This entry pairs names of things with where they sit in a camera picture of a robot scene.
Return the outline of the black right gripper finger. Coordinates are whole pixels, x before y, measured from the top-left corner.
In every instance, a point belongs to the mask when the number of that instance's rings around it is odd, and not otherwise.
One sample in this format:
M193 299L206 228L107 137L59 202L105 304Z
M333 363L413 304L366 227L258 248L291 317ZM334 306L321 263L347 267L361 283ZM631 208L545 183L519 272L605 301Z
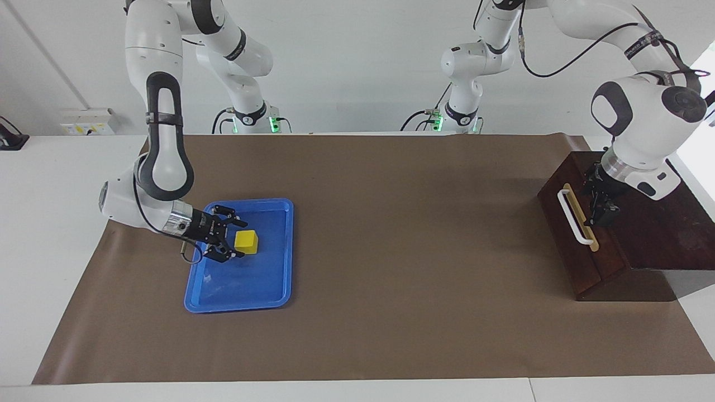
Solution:
M238 227L247 227L248 226L248 223L245 221L242 221L242 219L238 216L235 209L228 208L224 205L216 204L215 206L212 207L212 213L216 217L221 217L220 223L223 226L238 226Z
M210 260L217 261L219 263L224 263L232 258L243 258L245 253L240 250L236 250L232 245L227 242L220 242L217 244L207 243L205 250L205 257Z

